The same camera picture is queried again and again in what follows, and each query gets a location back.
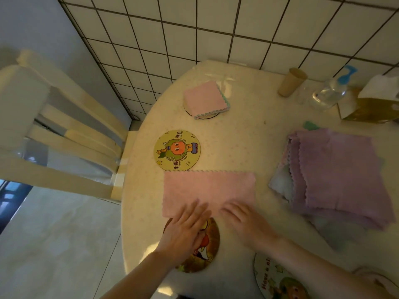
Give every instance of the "wall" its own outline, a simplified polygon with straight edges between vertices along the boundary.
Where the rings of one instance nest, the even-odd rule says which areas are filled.
[[[399,75],[399,0],[62,0],[132,113],[198,61],[364,84]]]
[[[130,115],[57,0],[0,0],[0,69],[15,64],[22,48],[51,60],[129,128]],[[61,110],[115,138],[97,120],[56,95],[50,99]]]

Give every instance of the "brown cup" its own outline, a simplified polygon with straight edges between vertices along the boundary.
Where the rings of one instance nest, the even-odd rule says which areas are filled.
[[[308,75],[304,71],[290,68],[290,72],[285,76],[277,91],[278,94],[286,98],[289,97],[307,78]]]

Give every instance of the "hand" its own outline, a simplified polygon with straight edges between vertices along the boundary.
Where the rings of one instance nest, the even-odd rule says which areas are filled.
[[[198,200],[189,207],[184,205],[166,227],[155,252],[160,253],[173,268],[185,261],[201,244],[205,232],[200,232],[211,216],[208,204],[198,206]]]
[[[256,252],[268,254],[279,238],[262,215],[242,202],[227,202],[220,212],[242,242]]]

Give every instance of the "tissue box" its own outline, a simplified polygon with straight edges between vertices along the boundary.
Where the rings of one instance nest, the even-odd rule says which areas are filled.
[[[338,102],[341,119],[384,124],[399,118],[399,99],[358,97],[362,88],[352,88]]]

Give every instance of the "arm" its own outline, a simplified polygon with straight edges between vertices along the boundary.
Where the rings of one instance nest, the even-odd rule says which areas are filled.
[[[199,230],[211,216],[208,205],[183,206],[165,229],[155,251],[113,286],[101,299],[149,299],[166,275],[200,245]]]
[[[273,258],[321,298],[393,299],[383,289],[368,284],[279,236],[252,207],[240,202],[229,202],[224,205],[221,213],[246,246]]]

